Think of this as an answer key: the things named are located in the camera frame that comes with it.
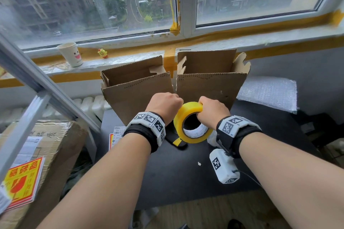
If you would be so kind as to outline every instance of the person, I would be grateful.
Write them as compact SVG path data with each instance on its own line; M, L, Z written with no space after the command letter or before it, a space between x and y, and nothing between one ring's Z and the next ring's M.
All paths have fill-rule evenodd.
M204 96L197 114L216 129L230 111ZM170 123L183 105L177 94L157 93L146 111ZM239 153L292 228L344 227L344 171L264 133L245 136ZM100 159L41 222L38 229L127 229L151 154L148 140L128 133Z

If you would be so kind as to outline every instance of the large taped cardboard box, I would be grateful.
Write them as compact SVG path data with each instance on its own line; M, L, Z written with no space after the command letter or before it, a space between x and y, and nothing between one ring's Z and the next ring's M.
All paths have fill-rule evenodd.
M216 99L229 109L250 71L245 53L234 60L236 50L179 52L176 92L184 103L201 96Z
M173 93L170 72L162 56L101 71L101 90L121 121L128 125L140 111L145 111L155 93Z
M17 123L0 137L0 147ZM35 200L0 215L1 229L34 229L58 204L68 176L84 145L87 131L75 121L39 120L30 136L42 137L31 159L45 157Z

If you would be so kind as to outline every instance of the cup rim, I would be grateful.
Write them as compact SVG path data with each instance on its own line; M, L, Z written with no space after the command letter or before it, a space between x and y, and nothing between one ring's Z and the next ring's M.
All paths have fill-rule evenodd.
M69 47L72 47L72 46L75 46L76 43L75 42L69 42L69 43L63 43L61 45L58 45L56 48L57 49L64 49L64 48L69 48Z

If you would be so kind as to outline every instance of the metal ladder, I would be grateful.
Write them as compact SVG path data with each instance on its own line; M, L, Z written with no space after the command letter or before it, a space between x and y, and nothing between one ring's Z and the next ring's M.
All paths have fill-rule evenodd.
M2 33L0 33L0 65L22 84L32 88L37 93L0 149L0 183L4 180L8 169L48 103L67 118L71 120L79 118L93 131L100 133L101 128L18 46L9 41Z

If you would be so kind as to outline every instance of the white window frame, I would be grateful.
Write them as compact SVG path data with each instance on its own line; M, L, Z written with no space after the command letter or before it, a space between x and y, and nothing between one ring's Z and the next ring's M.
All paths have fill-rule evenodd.
M340 3L343 0L321 0L315 11L311 12L299 12L294 14L286 14L280 16L269 16L266 18L259 19L248 19L241 20L232 23L223 23L218 25L196 27L196 9L197 9L197 0L180 0L180 13L181 13L181 22L180 34L174 36L172 33L154 33L146 35L137 35L125 38L110 39L110 40L90 40L89 42L84 42L78 44L78 47L84 48L105 48L105 49L114 49L122 47L134 47L140 45L150 45L155 43L169 42L183 40L187 38L192 38L196 36L201 36L211 32L218 32L236 28L243 28L249 26L264 25L275 22L289 21L301 18L308 17L317 17L329 12L335 11ZM56 48L44 48L25 51L25 53L31 58L46 57L51 55L59 54Z

